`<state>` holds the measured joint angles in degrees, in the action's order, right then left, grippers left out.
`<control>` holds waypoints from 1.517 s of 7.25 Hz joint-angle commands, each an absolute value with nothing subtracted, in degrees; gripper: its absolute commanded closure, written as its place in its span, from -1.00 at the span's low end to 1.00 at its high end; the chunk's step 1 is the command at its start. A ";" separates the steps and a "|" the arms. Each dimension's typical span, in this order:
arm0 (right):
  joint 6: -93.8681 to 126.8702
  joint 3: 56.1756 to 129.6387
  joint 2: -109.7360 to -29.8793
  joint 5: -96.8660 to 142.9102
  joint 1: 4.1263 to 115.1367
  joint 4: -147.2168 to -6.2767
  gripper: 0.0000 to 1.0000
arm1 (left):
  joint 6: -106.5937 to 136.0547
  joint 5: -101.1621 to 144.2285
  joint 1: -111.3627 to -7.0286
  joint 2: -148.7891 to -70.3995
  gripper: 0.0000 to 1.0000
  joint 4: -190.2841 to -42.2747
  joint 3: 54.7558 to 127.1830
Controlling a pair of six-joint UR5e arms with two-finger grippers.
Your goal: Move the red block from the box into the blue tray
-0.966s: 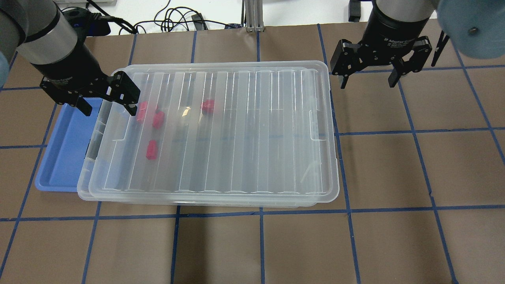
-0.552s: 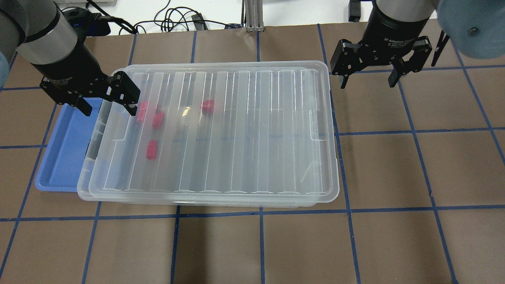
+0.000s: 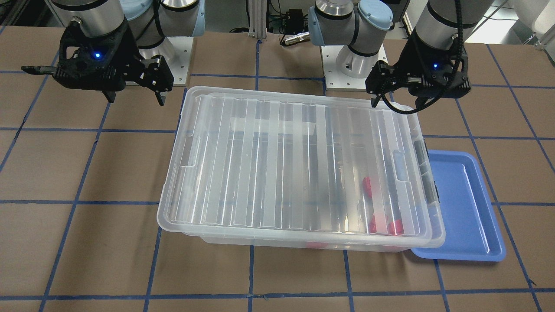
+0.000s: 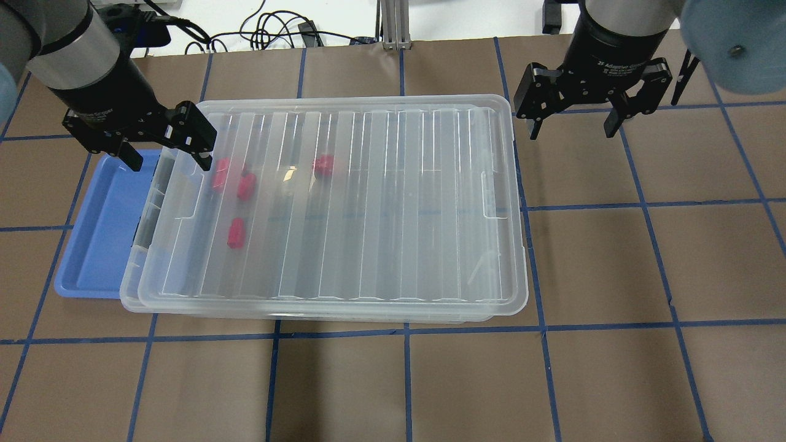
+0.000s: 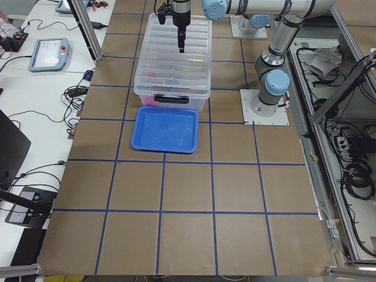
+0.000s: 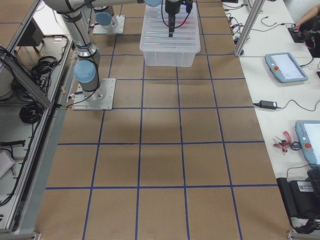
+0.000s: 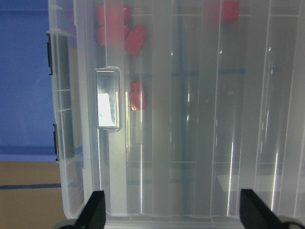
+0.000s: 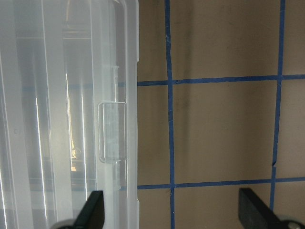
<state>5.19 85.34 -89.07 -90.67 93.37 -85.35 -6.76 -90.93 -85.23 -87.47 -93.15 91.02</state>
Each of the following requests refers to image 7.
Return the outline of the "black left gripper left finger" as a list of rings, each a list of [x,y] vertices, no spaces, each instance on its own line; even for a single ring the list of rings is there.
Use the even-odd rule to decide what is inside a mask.
[[[76,229],[103,229],[106,223],[104,191],[94,191],[79,218],[74,224]]]

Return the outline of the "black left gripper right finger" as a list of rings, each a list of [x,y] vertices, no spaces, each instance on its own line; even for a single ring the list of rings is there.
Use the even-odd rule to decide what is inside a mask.
[[[240,221],[245,229],[282,229],[279,218],[252,189],[240,191]]]

